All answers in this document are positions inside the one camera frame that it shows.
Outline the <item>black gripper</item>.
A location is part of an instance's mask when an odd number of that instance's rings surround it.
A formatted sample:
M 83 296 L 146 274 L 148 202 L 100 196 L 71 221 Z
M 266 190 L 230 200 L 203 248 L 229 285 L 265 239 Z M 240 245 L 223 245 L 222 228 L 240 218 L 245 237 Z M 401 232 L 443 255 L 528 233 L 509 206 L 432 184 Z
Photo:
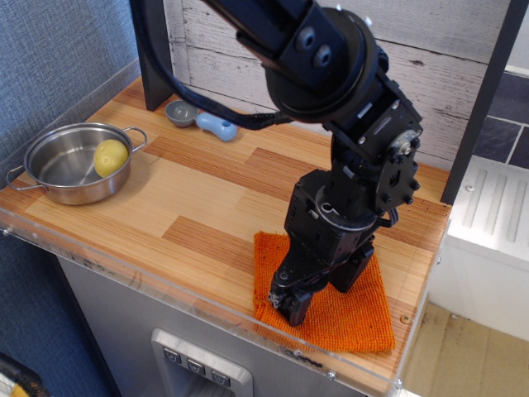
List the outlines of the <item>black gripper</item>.
M 285 230 L 288 253 L 276 270 L 268 300 L 291 327 L 301 325 L 313 294 L 332 284 L 346 293 L 374 254 L 375 213 L 341 192 L 330 171 L 314 170 L 295 185 Z

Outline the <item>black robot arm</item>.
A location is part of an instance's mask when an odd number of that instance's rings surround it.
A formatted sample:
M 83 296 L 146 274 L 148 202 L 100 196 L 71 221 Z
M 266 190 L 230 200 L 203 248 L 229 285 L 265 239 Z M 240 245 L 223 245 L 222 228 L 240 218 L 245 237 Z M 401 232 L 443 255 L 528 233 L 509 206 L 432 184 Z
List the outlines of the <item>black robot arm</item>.
M 314 1 L 213 1 L 264 67 L 269 96 L 288 120 L 332 134 L 331 169 L 295 185 L 285 219 L 290 247 L 270 303 L 300 325 L 315 293 L 346 292 L 367 266 L 374 233 L 398 221 L 418 190 L 421 116 L 388 76 L 367 23 Z

